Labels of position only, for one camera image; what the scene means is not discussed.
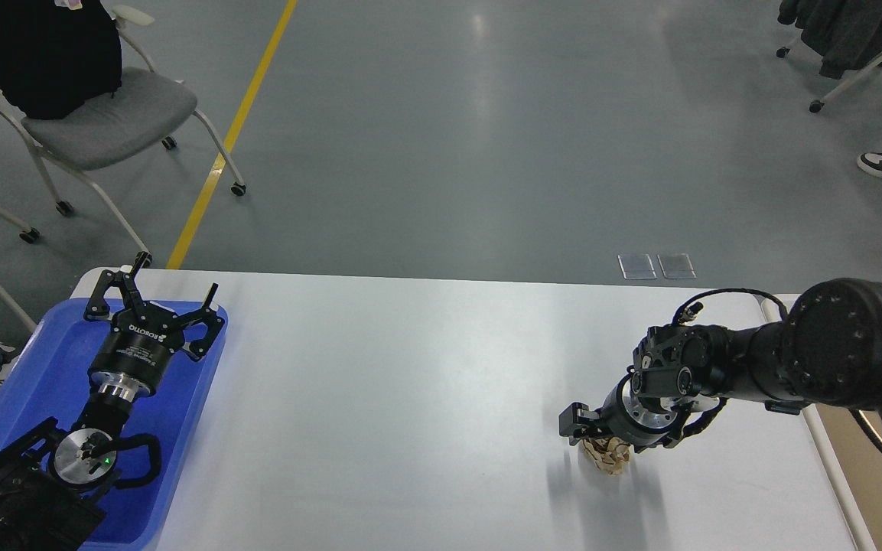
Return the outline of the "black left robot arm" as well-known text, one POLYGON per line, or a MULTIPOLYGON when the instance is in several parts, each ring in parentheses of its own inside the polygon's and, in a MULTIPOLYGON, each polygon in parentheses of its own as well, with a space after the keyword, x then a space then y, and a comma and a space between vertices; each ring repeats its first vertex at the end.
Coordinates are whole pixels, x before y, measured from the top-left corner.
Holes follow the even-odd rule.
POLYGON ((0 391, 0 550, 142 550, 160 531, 225 310, 142 297, 147 261, 53 307, 0 391))

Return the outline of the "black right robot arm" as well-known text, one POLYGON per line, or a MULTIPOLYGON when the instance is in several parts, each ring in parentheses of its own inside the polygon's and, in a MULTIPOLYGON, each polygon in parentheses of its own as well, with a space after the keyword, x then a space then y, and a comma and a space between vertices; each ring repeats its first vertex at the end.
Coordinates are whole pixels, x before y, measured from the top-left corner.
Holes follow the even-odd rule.
POLYGON ((882 422, 882 282, 826 280, 790 309, 779 305, 778 321, 748 329, 696 324, 700 300, 647 329, 601 407, 574 402, 560 412, 560 436, 671 448, 703 432, 730 399, 791 415, 811 404, 855 418, 872 411, 882 422))

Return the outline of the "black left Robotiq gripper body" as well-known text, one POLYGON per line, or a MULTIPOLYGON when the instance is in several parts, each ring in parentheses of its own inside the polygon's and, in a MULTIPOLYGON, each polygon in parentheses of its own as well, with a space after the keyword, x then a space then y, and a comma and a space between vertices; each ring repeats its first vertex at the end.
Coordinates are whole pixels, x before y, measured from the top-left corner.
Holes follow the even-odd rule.
POLYGON ((149 303, 144 313, 125 308, 112 317, 111 332, 88 369, 92 390, 127 383, 140 397, 154 396, 175 350, 183 343, 182 330, 169 328, 174 310, 149 303))

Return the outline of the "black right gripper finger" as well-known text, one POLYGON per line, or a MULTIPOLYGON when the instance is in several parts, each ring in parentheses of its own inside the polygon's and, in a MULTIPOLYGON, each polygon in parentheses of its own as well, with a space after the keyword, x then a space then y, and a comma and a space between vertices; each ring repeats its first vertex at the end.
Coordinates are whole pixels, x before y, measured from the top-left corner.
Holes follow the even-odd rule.
POLYGON ((559 435, 568 440, 570 446, 588 439, 608 437, 607 422, 601 410, 591 410, 587 404, 571 403, 559 414, 559 435))

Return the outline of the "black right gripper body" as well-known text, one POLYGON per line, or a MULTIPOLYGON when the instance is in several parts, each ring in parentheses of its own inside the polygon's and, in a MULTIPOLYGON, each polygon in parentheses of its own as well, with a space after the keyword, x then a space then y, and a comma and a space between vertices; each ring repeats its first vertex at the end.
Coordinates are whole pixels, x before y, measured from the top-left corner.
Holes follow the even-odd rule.
POLYGON ((695 397, 670 400, 670 408, 657 406, 655 412, 633 393, 632 377, 627 374, 610 391, 598 409, 605 435, 629 443, 636 452, 655 448, 674 448, 685 439, 685 424, 695 408, 695 397))

